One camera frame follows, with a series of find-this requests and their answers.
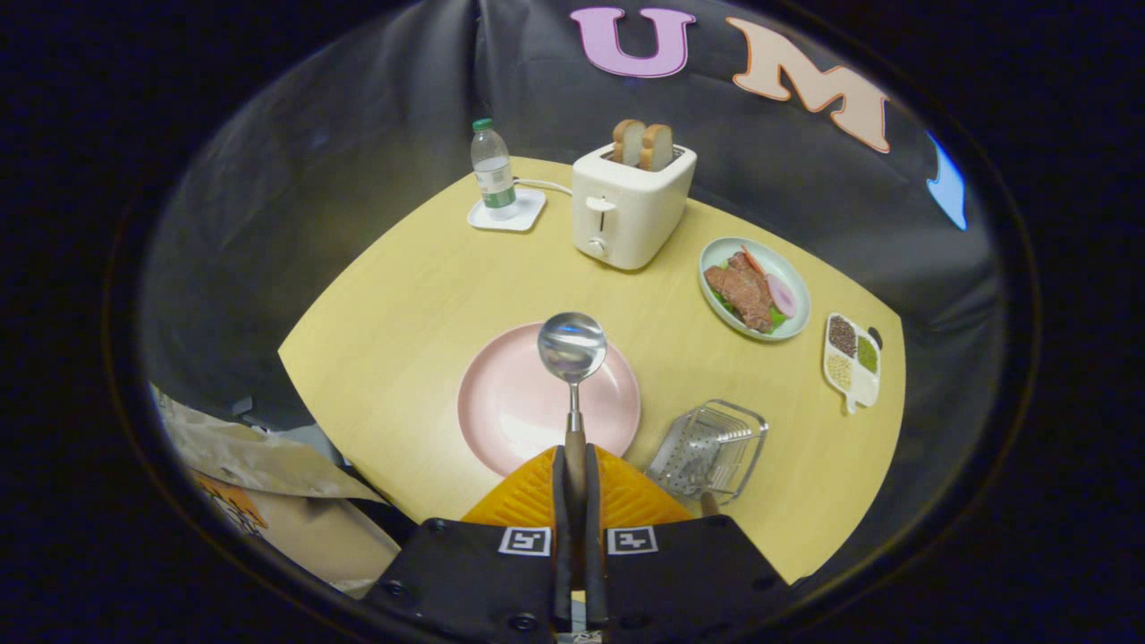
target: wooden table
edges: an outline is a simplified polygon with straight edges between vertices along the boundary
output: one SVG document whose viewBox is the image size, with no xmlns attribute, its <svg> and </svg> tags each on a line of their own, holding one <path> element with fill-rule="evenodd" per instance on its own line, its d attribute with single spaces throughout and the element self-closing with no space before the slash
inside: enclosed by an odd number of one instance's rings
<svg viewBox="0 0 1145 644">
<path fill-rule="evenodd" d="M 568 165 L 514 158 L 513 170 L 571 184 Z M 725 511 L 788 582 L 819 568 L 867 512 L 898 441 L 906 376 L 899 316 L 815 257 L 695 201 L 646 268 L 621 272 L 572 246 L 567 195 L 548 190 L 524 234 L 472 228 L 466 213 L 477 197 L 467 175 L 401 220 L 279 348 L 338 449 L 414 521 L 460 518 L 500 481 L 461 437 L 456 403 L 466 367 L 507 329 L 583 311 L 640 383 L 640 430 L 625 458 L 646 468 L 671 421 L 708 399 L 760 413 L 769 434 L 747 489 Z M 697 261 L 721 236 L 757 239 L 799 270 L 813 301 L 802 333 L 755 341 L 709 308 Z M 821 370 L 832 311 L 884 338 L 878 402 L 853 416 Z"/>
</svg>

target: meat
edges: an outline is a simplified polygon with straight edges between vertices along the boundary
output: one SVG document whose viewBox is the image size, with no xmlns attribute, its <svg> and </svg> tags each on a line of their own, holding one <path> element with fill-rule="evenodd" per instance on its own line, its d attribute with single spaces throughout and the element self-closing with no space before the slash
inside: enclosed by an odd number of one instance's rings
<svg viewBox="0 0 1145 644">
<path fill-rule="evenodd" d="M 728 258 L 727 267 L 734 268 L 740 273 L 743 273 L 744 275 L 748 276 L 748 278 L 750 278 L 756 284 L 756 288 L 759 289 L 760 296 L 764 298 L 764 311 L 767 312 L 767 319 L 771 320 L 772 317 L 771 308 L 773 300 L 772 300 L 772 288 L 767 285 L 767 278 L 764 275 L 760 275 L 759 272 L 757 272 L 755 268 L 751 267 L 750 264 L 748 264 L 748 258 L 743 254 L 742 251 Z"/>
<path fill-rule="evenodd" d="M 704 270 L 708 285 L 735 307 L 748 328 L 761 333 L 771 331 L 772 294 L 764 276 L 748 265 L 742 252 L 732 256 L 727 266 L 712 266 Z"/>
</svg>

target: grains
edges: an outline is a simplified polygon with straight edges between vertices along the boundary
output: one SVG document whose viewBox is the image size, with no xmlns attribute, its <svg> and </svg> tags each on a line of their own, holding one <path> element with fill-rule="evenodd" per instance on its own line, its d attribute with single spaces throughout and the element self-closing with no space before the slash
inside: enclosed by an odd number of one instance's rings
<svg viewBox="0 0 1145 644">
<path fill-rule="evenodd" d="M 878 372 L 878 354 L 875 353 L 875 345 L 867 338 L 859 338 L 859 364 L 871 374 Z"/>
<path fill-rule="evenodd" d="M 851 388 L 851 361 L 842 355 L 827 356 L 827 375 L 844 390 Z"/>
<path fill-rule="evenodd" d="M 827 338 L 835 348 L 851 358 L 855 356 L 855 329 L 846 320 L 837 315 L 832 316 L 831 325 L 827 331 Z"/>
</svg>

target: metal spoon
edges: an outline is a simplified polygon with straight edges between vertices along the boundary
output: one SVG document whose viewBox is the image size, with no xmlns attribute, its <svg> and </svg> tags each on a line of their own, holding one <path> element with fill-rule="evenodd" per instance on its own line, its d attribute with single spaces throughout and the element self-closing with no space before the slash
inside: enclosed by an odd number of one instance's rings
<svg viewBox="0 0 1145 644">
<path fill-rule="evenodd" d="M 537 351 L 548 372 L 569 384 L 567 430 L 584 429 L 578 385 L 605 362 L 608 343 L 595 320 L 583 313 L 560 313 L 548 319 L 537 336 Z"/>
<path fill-rule="evenodd" d="M 564 427 L 564 471 L 569 488 L 566 506 L 575 543 L 584 539 L 585 440 L 578 385 L 605 362 L 608 343 L 595 320 L 583 313 L 561 313 L 548 319 L 537 335 L 537 351 L 548 372 L 569 384 L 569 415 Z M 579 576 L 574 571 L 574 582 Z"/>
</svg>

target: metal basket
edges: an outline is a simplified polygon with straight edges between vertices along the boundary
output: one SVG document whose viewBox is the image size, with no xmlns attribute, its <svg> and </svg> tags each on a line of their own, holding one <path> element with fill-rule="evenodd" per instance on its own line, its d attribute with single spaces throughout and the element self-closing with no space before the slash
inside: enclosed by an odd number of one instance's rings
<svg viewBox="0 0 1145 644">
<path fill-rule="evenodd" d="M 764 447 L 767 422 L 724 400 L 709 400 L 672 422 L 645 474 L 676 496 L 704 492 L 727 504 L 743 492 Z"/>
</svg>

